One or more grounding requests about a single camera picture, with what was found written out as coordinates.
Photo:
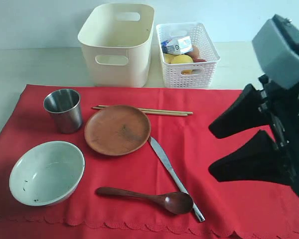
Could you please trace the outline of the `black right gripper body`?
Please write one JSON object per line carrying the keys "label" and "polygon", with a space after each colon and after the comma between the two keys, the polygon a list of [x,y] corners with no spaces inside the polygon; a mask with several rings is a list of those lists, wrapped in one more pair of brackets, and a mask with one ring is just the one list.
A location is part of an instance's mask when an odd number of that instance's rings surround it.
{"label": "black right gripper body", "polygon": [[288,184],[299,197],[299,83],[286,90],[267,75],[262,84],[259,111],[269,121]]}

